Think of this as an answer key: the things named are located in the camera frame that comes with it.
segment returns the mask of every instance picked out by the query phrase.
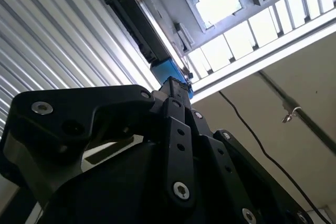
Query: white ceiling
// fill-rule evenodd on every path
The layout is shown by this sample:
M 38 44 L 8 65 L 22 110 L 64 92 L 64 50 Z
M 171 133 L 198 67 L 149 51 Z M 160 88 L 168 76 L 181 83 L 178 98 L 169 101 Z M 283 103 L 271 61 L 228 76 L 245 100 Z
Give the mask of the white ceiling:
M 265 69 L 336 140 L 336 34 L 301 49 Z M 264 144 L 267 152 L 297 181 L 312 201 L 322 207 L 336 200 L 336 157 L 298 119 L 282 124 L 281 101 L 257 76 L 225 88 L 223 93 Z M 215 93 L 194 104 L 210 128 L 230 131 L 262 166 L 305 209 L 310 209 L 285 175 L 264 157 L 233 109 Z

